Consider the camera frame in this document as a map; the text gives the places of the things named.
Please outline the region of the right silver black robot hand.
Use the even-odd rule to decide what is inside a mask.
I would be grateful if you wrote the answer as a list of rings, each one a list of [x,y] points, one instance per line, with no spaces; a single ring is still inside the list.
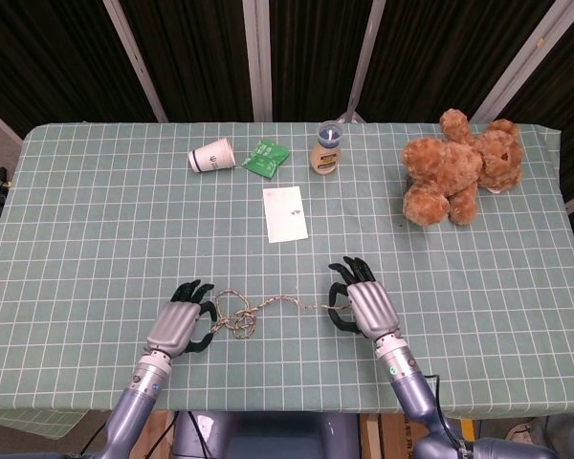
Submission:
[[[367,263],[359,257],[345,256],[345,263],[331,263],[330,270],[339,273],[343,283],[334,282],[328,293],[329,310],[332,323],[343,332],[361,334],[376,341],[394,334],[401,336],[400,318],[393,307],[386,289],[377,281]],[[338,295],[349,300],[353,321],[341,318],[336,309]]]

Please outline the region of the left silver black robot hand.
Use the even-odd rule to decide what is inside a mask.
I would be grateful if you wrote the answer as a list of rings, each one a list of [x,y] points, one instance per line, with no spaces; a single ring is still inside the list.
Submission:
[[[207,332],[199,341],[192,341],[191,336],[201,315],[209,314],[212,322],[218,320],[215,304],[204,300],[213,288],[213,284],[201,284],[200,279],[181,284],[154,322],[147,336],[146,349],[161,352],[171,359],[206,350],[213,340],[213,332]]]

